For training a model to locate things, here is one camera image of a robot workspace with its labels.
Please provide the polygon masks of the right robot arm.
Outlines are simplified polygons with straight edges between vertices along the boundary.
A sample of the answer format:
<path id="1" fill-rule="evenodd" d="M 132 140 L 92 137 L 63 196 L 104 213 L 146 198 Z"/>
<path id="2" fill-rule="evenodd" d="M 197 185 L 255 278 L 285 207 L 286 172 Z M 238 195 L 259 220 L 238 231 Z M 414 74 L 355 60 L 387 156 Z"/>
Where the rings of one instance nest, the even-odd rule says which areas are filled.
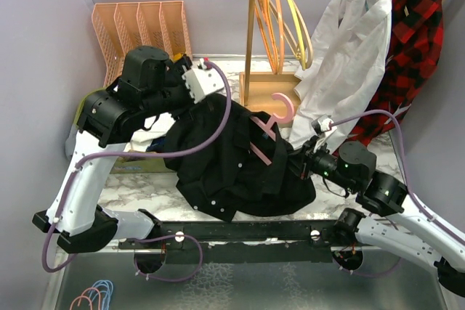
<path id="1" fill-rule="evenodd" d="M 356 196 L 363 210 L 346 208 L 333 228 L 341 245 L 358 242 L 382 248 L 437 273 L 439 283 L 464 296 L 464 234 L 429 211 L 395 177 L 376 170 L 376 155 L 359 142 L 337 156 L 317 136 L 301 148 L 302 176 L 316 174 Z"/>

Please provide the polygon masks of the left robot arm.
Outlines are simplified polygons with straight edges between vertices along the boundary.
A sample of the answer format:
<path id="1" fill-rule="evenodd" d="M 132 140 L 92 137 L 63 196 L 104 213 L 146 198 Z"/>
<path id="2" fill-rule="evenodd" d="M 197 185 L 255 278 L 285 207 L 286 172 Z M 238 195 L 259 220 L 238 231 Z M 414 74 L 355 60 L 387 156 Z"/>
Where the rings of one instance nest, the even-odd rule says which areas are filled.
<path id="1" fill-rule="evenodd" d="M 96 252 L 116 238 L 123 221 L 99 205 L 113 164 L 148 118 L 190 106 L 183 80 L 192 67 L 186 54 L 174 59 L 162 49 L 138 46 L 129 51 L 119 77 L 83 98 L 77 112 L 76 146 L 65 180 L 50 208 L 34 214 L 42 232 L 59 235 L 69 254 Z"/>

